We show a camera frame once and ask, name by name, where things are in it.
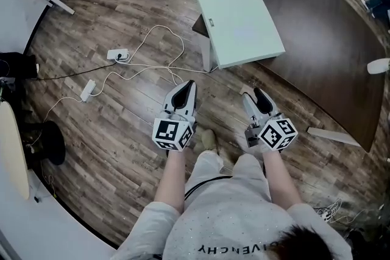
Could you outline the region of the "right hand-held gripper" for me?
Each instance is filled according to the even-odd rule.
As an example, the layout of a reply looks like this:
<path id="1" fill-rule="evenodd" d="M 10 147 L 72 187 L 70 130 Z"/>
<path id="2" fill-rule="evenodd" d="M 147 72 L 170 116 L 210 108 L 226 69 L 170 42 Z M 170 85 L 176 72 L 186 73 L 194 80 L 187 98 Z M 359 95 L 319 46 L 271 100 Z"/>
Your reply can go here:
<path id="1" fill-rule="evenodd" d="M 297 137 L 298 131 L 289 118 L 278 114 L 275 102 L 260 88 L 253 89 L 256 103 L 252 96 L 243 93 L 244 109 L 252 124 L 245 131 L 249 148 L 258 147 L 260 152 L 281 151 L 287 148 Z M 258 121 L 258 115 L 273 116 L 265 123 Z"/>

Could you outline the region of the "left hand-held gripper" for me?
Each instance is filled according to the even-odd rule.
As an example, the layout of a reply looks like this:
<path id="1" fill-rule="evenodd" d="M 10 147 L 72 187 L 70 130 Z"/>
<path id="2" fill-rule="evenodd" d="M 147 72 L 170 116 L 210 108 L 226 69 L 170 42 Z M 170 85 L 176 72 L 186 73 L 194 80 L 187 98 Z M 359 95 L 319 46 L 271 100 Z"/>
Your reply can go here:
<path id="1" fill-rule="evenodd" d="M 154 119 L 152 140 L 164 150 L 183 151 L 195 133 L 197 86 L 189 80 L 177 85 L 165 97 L 163 111 Z"/>

